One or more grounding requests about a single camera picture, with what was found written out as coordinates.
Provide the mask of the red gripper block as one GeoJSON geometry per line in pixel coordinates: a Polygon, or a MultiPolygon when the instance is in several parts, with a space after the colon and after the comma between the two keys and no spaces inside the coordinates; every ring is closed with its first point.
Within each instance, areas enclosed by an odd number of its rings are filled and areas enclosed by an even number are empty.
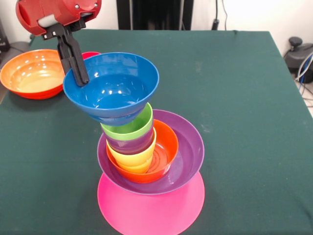
{"type": "MultiPolygon", "coordinates": [[[[15,10],[20,24],[31,34],[42,36],[55,24],[70,26],[73,31],[86,27],[97,17],[101,0],[19,0],[15,10]]],[[[65,73],[72,70],[75,82],[82,87],[89,82],[80,46],[71,31],[65,31],[58,53],[65,73]]]]}

